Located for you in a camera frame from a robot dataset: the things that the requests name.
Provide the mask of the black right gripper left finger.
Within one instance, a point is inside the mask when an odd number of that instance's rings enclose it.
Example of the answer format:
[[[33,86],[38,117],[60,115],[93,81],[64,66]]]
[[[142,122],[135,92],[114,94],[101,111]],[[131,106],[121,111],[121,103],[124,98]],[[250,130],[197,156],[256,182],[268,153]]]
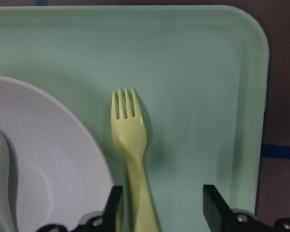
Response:
[[[111,188],[104,212],[77,225],[72,232],[120,232],[123,221],[123,186]]]

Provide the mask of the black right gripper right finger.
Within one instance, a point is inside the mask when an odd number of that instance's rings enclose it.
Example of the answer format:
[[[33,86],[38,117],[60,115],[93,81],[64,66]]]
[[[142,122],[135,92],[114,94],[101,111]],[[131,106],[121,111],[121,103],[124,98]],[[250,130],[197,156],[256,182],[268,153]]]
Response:
[[[252,214],[230,209],[214,185],[203,185],[203,215],[212,232],[290,232],[290,218],[267,226]]]

